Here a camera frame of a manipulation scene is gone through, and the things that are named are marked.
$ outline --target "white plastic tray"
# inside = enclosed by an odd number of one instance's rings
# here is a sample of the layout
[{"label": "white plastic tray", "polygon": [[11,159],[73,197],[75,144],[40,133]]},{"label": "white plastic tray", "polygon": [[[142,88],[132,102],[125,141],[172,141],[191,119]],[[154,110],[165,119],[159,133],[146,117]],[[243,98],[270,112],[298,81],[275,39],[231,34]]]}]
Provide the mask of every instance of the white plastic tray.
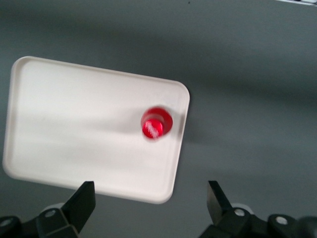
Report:
[{"label": "white plastic tray", "polygon": [[[140,119],[153,106],[173,117],[157,141]],[[173,192],[187,88],[176,81],[35,57],[13,65],[3,155],[13,178],[163,203]]]}]

